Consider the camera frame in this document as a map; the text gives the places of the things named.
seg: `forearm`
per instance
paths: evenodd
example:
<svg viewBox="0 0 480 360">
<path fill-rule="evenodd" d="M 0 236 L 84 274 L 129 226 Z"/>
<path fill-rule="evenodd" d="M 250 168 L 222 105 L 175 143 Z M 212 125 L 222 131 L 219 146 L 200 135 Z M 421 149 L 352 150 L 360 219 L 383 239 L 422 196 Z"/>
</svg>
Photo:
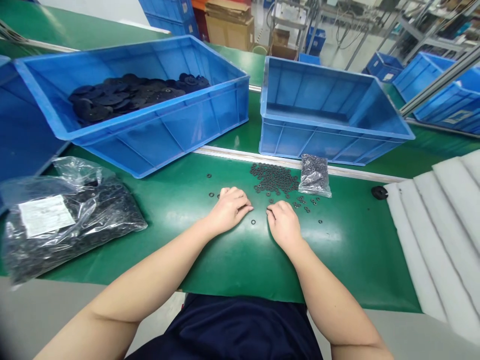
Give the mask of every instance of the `forearm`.
<svg viewBox="0 0 480 360">
<path fill-rule="evenodd" d="M 304 240 L 285 251 L 300 280 L 313 322 L 334 346 L 383 347 L 367 314 Z"/>
<path fill-rule="evenodd" d="M 86 308 L 96 316 L 138 323 L 162 306 L 216 236 L 202 219 L 112 282 Z"/>
</svg>

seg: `green workbench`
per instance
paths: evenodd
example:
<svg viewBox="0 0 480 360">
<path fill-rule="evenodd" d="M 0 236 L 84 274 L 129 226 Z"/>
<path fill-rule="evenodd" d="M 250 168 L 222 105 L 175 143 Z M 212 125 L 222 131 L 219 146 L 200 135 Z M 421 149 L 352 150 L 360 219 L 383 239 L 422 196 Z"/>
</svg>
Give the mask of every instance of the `green workbench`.
<svg viewBox="0 0 480 360">
<path fill-rule="evenodd" d="M 152 41 L 165 36 L 20 0 L 0 2 L 0 17 L 28 39 L 81 50 Z M 248 72 L 250 84 L 261 86 L 264 56 L 211 46 Z M 37 54 L 35 51 L 45 52 L 0 42 L 0 52 L 7 56 Z M 392 89 L 387 91 L 395 98 Z M 251 92 L 249 122 L 209 145 L 258 153 L 261 124 L 260 94 Z M 432 164 L 441 160 L 479 148 L 478 142 L 463 136 L 418 126 L 412 129 L 416 140 L 367 166 L 339 166 L 410 178 L 430 170 Z M 204 249 L 181 289 L 201 294 L 303 301 L 295 271 L 268 231 L 264 211 L 268 198 L 253 191 L 258 181 L 249 174 L 249 162 L 191 153 L 138 180 L 77 146 L 71 146 L 64 155 L 88 159 L 115 171 L 132 191 L 149 226 L 79 256 L 42 278 L 109 284 L 205 216 L 216 201 L 216 197 L 208 196 L 210 192 L 218 194 L 221 187 L 237 186 L 246 191 L 255 210 L 235 230 L 215 239 Z M 300 175 L 298 170 L 292 172 Z M 322 198 L 318 206 L 310 207 L 311 213 L 297 210 L 305 239 L 364 308 L 420 312 L 388 205 L 374 199 L 370 193 L 371 187 L 378 184 L 340 176 L 331 176 L 330 184 L 333 198 Z M 0 274 L 5 275 L 1 266 Z"/>
</svg>

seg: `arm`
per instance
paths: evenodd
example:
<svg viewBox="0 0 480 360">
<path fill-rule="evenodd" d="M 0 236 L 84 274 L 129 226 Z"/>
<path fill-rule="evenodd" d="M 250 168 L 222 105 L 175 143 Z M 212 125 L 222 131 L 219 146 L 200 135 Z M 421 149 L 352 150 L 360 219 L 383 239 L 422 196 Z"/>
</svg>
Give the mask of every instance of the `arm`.
<svg viewBox="0 0 480 360">
<path fill-rule="evenodd" d="M 140 322 L 178 289 L 204 246 L 251 210 L 242 190 L 223 188 L 206 218 L 112 282 L 35 359 L 123 359 Z"/>
<path fill-rule="evenodd" d="M 302 238 L 292 206 L 279 201 L 266 214 L 273 238 L 295 267 L 313 322 L 330 342 L 332 358 L 393 359 L 359 303 Z"/>
</svg>

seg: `clear plastic bag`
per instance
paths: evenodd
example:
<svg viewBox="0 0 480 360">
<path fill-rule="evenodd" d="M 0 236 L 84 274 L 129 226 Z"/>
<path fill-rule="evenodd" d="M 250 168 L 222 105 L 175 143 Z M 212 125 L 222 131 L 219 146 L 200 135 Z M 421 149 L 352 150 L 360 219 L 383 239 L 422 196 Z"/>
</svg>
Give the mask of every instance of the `clear plastic bag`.
<svg viewBox="0 0 480 360">
<path fill-rule="evenodd" d="M 9 208 L 2 259 L 13 286 L 108 241 L 147 228 L 137 204 L 115 174 L 78 157 L 59 157 L 60 176 L 0 184 Z"/>
<path fill-rule="evenodd" d="M 301 176 L 298 191 L 303 194 L 331 198 L 328 167 L 329 162 L 326 158 L 303 154 L 301 156 Z"/>
</svg>

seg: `person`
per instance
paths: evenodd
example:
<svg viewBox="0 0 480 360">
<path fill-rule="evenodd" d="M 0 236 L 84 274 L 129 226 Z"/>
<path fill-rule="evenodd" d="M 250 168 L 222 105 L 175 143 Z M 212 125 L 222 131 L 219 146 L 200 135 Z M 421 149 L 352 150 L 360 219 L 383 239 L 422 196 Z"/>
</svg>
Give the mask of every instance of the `person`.
<svg viewBox="0 0 480 360">
<path fill-rule="evenodd" d="M 254 208 L 221 189 L 209 215 L 126 271 L 83 308 L 36 359 L 123 359 L 139 324 L 178 289 L 205 245 Z M 160 335 L 127 359 L 322 359 L 307 308 L 335 360 L 393 359 L 359 303 L 302 238 L 291 205 L 266 209 L 270 232 L 293 264 L 305 304 L 188 294 Z"/>
</svg>

